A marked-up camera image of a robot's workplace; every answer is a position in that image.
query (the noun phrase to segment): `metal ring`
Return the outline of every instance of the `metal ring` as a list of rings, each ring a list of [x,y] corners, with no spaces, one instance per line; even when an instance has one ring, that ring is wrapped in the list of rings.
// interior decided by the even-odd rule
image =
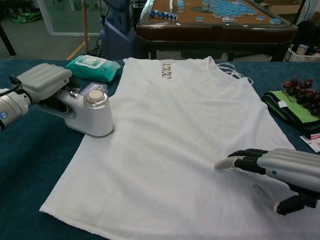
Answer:
[[[162,73],[162,77],[163,77],[164,79],[171,79],[172,73],[171,73],[171,72],[168,72],[168,73],[163,72],[163,73]]]
[[[171,69],[162,69],[162,74],[170,74],[171,75]]]
[[[171,69],[171,65],[169,63],[162,64],[162,70],[163,69]]]

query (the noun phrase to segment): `yellow floor line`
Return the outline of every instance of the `yellow floor line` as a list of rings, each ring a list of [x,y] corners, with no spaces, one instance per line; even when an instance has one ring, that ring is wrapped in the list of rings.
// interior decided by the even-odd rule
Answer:
[[[74,55],[76,55],[77,54],[77,52],[79,52],[79,50],[83,47],[85,45],[85,41],[83,41],[83,43],[81,43],[74,51],[73,51],[73,53],[71,53],[67,58],[66,58],[66,60],[71,60],[73,57],[74,57]]]

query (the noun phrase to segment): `green wet wipes pack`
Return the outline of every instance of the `green wet wipes pack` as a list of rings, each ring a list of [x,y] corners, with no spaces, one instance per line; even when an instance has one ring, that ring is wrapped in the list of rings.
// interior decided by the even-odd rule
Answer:
[[[112,82],[115,76],[122,74],[123,70],[123,67],[115,61],[89,55],[76,57],[65,68],[71,70],[78,78],[103,84]]]
[[[311,134],[320,133],[320,118],[312,116],[308,109],[297,103],[294,96],[283,91],[268,91],[262,101],[278,118],[299,129],[308,139]]]

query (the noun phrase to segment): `glass door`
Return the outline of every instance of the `glass door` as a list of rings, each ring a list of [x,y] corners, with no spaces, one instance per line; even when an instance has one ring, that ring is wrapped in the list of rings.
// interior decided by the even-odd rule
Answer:
[[[102,14],[107,6],[101,1]],[[84,34],[81,0],[37,0],[46,28],[54,36],[81,36]],[[89,36],[100,35],[100,0],[86,0]]]

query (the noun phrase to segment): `table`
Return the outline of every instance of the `table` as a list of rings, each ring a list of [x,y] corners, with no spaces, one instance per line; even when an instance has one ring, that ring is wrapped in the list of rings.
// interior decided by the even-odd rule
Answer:
[[[67,61],[0,60],[0,87],[10,87],[8,75],[19,75],[40,63],[65,66]],[[278,90],[281,83],[297,74],[298,78],[316,79],[320,89],[317,62],[234,62],[240,73],[254,80],[253,87],[263,93]],[[89,82],[78,80],[84,87]],[[108,84],[113,95],[119,79]],[[311,153],[293,127],[275,118],[297,150]],[[0,239],[81,239],[104,238],[69,226],[39,212],[51,190],[77,151],[83,134],[68,128],[64,120],[31,106],[29,112],[0,132]]]
[[[13,48],[12,45],[11,45],[11,42],[9,41],[9,38],[8,38],[7,35],[6,35],[5,30],[4,30],[3,27],[1,26],[1,23],[0,23],[0,37],[1,37],[1,39],[2,39],[2,41],[3,41],[3,43],[4,43],[4,45],[5,45],[6,49],[8,50],[9,54],[10,54],[12,57],[15,56],[15,55],[17,55],[16,52],[15,52],[15,50],[14,50],[14,48]]]
[[[212,12],[201,12],[202,0],[184,0],[184,13],[178,13],[177,0],[173,0],[173,13],[178,20],[150,17],[151,10],[169,12],[170,0],[148,0],[136,27],[140,58],[157,57],[160,51],[202,51],[229,53],[256,52],[272,56],[272,61],[282,61],[298,28],[250,0],[243,2],[257,10],[257,15],[244,15],[234,23],[222,23]],[[265,16],[265,21],[256,20]],[[196,22],[203,17],[204,22]],[[281,24],[270,24],[277,18]]]

